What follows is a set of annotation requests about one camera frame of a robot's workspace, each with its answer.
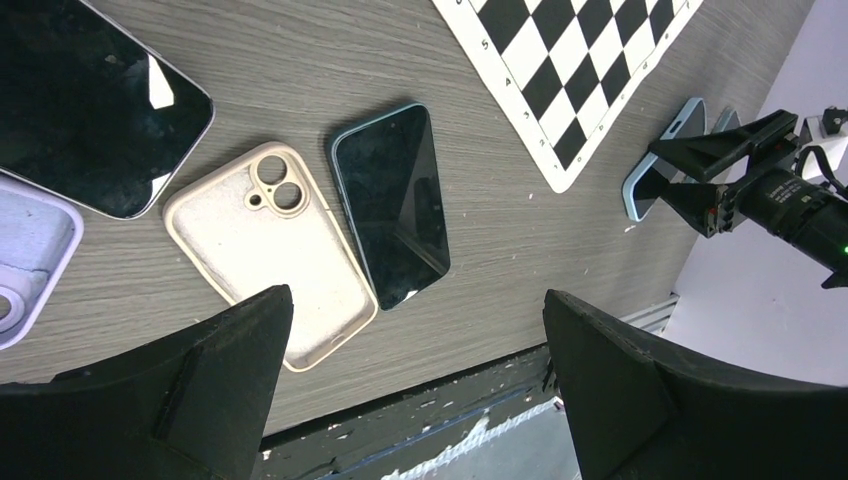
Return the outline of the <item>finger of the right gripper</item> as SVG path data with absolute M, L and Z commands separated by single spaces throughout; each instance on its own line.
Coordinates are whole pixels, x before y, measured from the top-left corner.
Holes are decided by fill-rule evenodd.
M 698 182 L 707 182 L 747 157 L 749 166 L 773 153 L 788 154 L 796 145 L 798 115 L 776 110 L 770 115 L 723 132 L 655 140 L 648 151 Z
M 696 232 L 717 231 L 719 194 L 716 185 L 674 183 L 665 189 L 660 198 Z

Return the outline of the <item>cream phone case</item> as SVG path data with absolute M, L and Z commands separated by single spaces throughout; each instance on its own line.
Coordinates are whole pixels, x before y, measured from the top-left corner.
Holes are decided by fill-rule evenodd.
M 305 372 L 368 326 L 378 303 L 299 153 L 266 142 L 172 195 L 171 238 L 231 305 L 272 285 L 292 292 L 283 363 Z

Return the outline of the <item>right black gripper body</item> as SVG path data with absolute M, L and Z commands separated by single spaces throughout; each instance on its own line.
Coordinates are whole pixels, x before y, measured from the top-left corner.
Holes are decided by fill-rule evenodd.
M 773 153 L 761 163 L 747 167 L 744 175 L 718 187 L 716 232 L 706 238 L 729 233 L 751 220 L 780 239 L 799 239 L 812 222 L 812 184 L 795 173 L 801 142 L 788 154 Z

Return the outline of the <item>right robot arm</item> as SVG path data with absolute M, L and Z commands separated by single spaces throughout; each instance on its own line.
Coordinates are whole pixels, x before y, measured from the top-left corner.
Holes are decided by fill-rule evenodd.
M 688 176 L 660 195 L 705 238 L 751 220 L 830 271 L 824 289 L 847 285 L 847 188 L 822 144 L 795 133 L 778 109 L 736 129 L 648 146 Z

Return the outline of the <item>lavender phone case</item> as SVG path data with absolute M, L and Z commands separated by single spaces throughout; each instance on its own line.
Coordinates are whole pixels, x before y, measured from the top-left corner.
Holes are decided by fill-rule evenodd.
M 84 221 L 69 202 L 1 177 L 1 348 L 31 330 L 84 234 Z

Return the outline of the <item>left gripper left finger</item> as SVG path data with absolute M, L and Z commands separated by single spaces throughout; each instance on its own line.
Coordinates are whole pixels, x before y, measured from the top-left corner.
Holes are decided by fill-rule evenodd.
M 247 479 L 293 319 L 288 286 L 122 354 L 1 388 L 5 479 Z

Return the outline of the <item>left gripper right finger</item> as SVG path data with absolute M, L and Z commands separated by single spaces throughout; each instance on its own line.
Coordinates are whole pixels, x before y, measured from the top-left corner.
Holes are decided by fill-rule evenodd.
M 843 479 L 847 391 L 732 365 L 546 293 L 543 322 L 586 479 Z

